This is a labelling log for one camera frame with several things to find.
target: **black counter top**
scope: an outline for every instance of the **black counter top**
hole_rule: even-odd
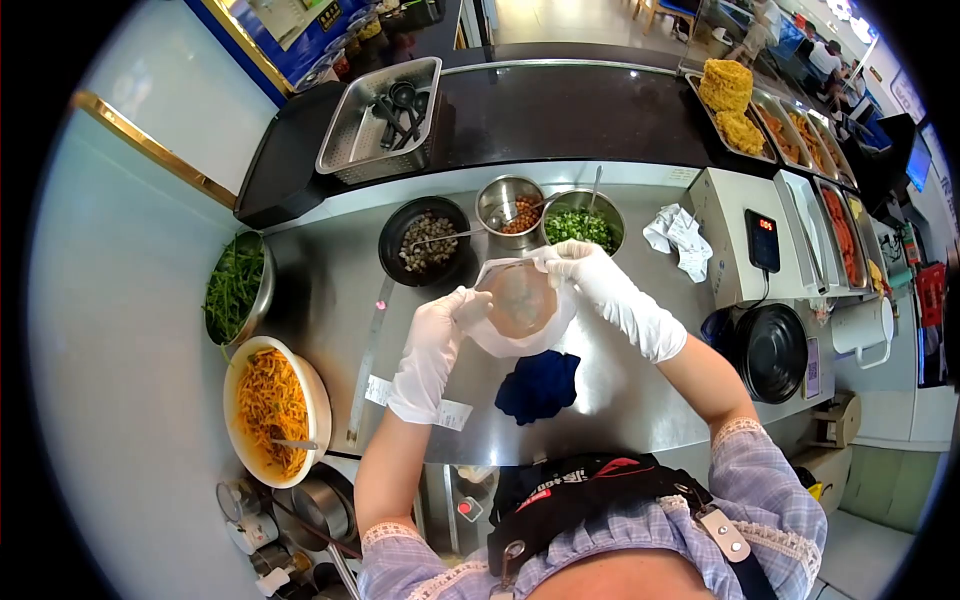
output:
[[[524,43],[454,50],[455,13],[414,32],[393,31],[389,43],[355,61],[359,76],[420,56],[439,56],[444,69],[504,60],[601,60],[621,66],[563,64],[495,66],[440,79],[434,144],[425,169],[353,186],[311,167],[343,84],[324,84],[282,109],[261,142],[234,215],[252,228],[294,219],[325,198],[388,180],[474,166],[554,159],[601,159],[715,166],[760,177],[778,167],[726,152],[687,82],[672,73],[680,58],[639,48],[587,43]],[[623,64],[642,67],[634,70]],[[271,131],[295,132],[298,143],[269,143]],[[304,172],[277,182],[278,165]]]

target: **green vegetables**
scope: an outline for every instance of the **green vegetables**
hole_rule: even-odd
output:
[[[239,236],[224,246],[217,268],[206,284],[204,312],[224,343],[240,332],[247,320],[263,277],[263,240],[254,245],[237,243]]]
[[[550,244],[569,239],[593,242],[607,254],[613,254],[618,246],[603,215],[590,216],[585,208],[548,216],[543,228]]]

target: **plaid shirt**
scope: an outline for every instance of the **plaid shirt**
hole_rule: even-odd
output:
[[[804,600],[820,570],[827,516],[758,422],[735,419],[717,433],[709,489],[751,545],[778,598]],[[515,598],[569,564],[627,548],[673,550],[696,565],[716,598],[743,598],[720,549],[678,495],[610,509],[563,532],[520,569]],[[363,553],[358,585],[371,600],[486,600],[498,583],[487,568],[486,548],[450,568],[416,531],[397,523],[371,528]]]

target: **chopped clams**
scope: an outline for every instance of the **chopped clams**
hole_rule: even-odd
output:
[[[412,273],[424,273],[430,265],[441,265],[453,255],[457,249],[457,238],[424,242],[445,235],[453,235],[457,229],[445,217],[435,218],[429,210],[414,221],[403,234],[403,243],[400,244],[400,258],[406,263],[404,269]]]

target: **black bowl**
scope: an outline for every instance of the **black bowl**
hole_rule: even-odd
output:
[[[434,285],[458,273],[469,263],[468,259],[473,250],[470,249],[469,238],[463,237],[457,244],[457,250],[444,264],[429,265],[423,273],[414,273],[404,268],[407,264],[400,258],[403,234],[427,210],[438,219],[449,219],[457,233],[470,231],[470,221],[463,209],[440,196],[424,196],[398,208],[390,219],[387,219],[387,224],[380,231],[380,241],[377,245],[380,265],[397,283],[410,287]]]
[[[747,312],[736,324],[736,368],[750,395],[759,402],[790,399],[806,376],[806,331],[786,304],[768,304]]]

